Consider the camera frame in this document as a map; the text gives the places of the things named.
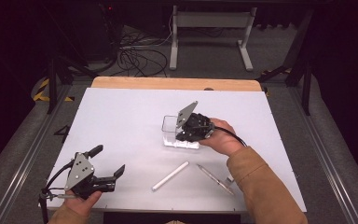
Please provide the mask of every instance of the sleeve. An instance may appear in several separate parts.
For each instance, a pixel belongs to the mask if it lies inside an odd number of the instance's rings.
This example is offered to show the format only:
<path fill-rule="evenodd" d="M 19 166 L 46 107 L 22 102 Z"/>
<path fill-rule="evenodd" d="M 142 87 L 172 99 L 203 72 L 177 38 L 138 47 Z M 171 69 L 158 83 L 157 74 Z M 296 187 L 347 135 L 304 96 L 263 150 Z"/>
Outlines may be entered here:
<path fill-rule="evenodd" d="M 87 221 L 87 217 L 82 217 L 63 203 L 48 224 L 86 224 Z"/>
<path fill-rule="evenodd" d="M 251 147 L 234 152 L 227 167 L 255 223 L 308 223 L 289 190 Z"/>

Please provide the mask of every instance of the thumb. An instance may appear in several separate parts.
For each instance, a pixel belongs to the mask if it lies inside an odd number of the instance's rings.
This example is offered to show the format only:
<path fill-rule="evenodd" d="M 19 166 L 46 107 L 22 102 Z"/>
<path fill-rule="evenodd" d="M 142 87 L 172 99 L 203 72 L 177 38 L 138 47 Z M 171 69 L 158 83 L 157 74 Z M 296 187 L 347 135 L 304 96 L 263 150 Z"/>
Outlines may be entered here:
<path fill-rule="evenodd" d="M 84 203 L 88 205 L 89 208 L 91 208 L 92 206 L 94 206 L 94 204 L 98 202 L 98 200 L 101 198 L 101 195 L 103 195 L 102 192 L 95 191 L 88 197 L 88 199 Z"/>

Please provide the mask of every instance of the silver pen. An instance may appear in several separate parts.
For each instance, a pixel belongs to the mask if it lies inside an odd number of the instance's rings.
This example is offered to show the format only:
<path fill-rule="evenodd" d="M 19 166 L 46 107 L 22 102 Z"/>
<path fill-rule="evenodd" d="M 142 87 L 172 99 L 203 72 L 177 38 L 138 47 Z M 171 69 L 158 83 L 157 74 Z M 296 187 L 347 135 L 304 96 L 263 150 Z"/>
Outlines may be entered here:
<path fill-rule="evenodd" d="M 220 187 L 222 187 L 225 191 L 227 191 L 229 194 L 234 195 L 234 192 L 232 189 L 228 186 L 226 186 L 221 180 L 216 178 L 211 172 L 209 172 L 207 169 L 205 169 L 203 166 L 197 164 L 201 171 L 205 173 L 208 177 L 210 177 L 214 182 L 216 182 Z"/>

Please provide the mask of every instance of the person's left hand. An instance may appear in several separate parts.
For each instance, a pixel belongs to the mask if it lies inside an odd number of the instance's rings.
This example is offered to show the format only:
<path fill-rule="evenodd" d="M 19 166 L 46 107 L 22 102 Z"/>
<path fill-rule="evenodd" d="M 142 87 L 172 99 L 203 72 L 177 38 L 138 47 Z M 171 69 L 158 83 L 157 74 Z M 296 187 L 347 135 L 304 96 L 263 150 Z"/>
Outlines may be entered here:
<path fill-rule="evenodd" d="M 74 195 L 71 190 L 67 190 L 65 194 Z M 100 191 L 95 191 L 88 197 L 87 200 L 84 200 L 80 197 L 74 199 L 65 199 L 64 204 L 82 217 L 88 217 L 90 215 L 92 206 L 98 202 L 102 194 L 103 193 Z"/>

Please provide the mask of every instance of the white marker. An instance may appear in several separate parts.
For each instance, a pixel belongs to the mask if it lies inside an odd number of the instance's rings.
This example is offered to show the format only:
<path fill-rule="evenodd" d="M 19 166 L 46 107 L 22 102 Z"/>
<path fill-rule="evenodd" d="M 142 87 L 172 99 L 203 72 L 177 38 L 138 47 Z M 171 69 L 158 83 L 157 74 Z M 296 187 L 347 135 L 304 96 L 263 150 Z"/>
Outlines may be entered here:
<path fill-rule="evenodd" d="M 161 187 L 163 184 L 167 183 L 168 180 L 173 178 L 174 175 L 177 175 L 179 172 L 181 172 L 185 167 L 189 165 L 188 161 L 185 161 L 182 165 L 180 165 L 178 168 L 176 168 L 174 171 L 172 171 L 170 174 L 165 176 L 161 181 L 159 181 L 155 186 L 152 187 L 152 191 L 156 191 Z"/>

